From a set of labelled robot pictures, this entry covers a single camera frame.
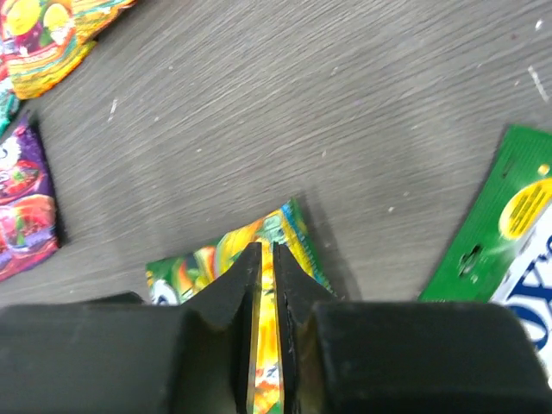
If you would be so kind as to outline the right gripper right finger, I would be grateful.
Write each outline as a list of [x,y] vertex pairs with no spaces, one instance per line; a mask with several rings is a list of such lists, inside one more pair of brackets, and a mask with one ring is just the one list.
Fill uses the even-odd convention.
[[472,302],[340,300],[273,249],[286,413],[548,413],[513,314]]

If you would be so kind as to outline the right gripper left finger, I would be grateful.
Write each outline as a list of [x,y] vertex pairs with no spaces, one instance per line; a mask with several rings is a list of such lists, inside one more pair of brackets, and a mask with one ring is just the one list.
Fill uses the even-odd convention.
[[250,413],[261,246],[181,305],[132,292],[1,311],[4,413]]

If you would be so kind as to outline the small purple snack packet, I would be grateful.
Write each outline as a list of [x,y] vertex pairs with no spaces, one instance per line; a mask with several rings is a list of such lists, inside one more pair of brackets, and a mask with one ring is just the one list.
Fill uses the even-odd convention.
[[38,129],[24,117],[1,143],[1,280],[60,248],[57,205]]

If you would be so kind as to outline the yellow green Fox's candy bag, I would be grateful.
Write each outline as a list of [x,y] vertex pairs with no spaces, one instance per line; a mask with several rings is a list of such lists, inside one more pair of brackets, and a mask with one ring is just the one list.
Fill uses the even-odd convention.
[[509,126],[463,224],[418,296],[512,311],[551,374],[551,134]]

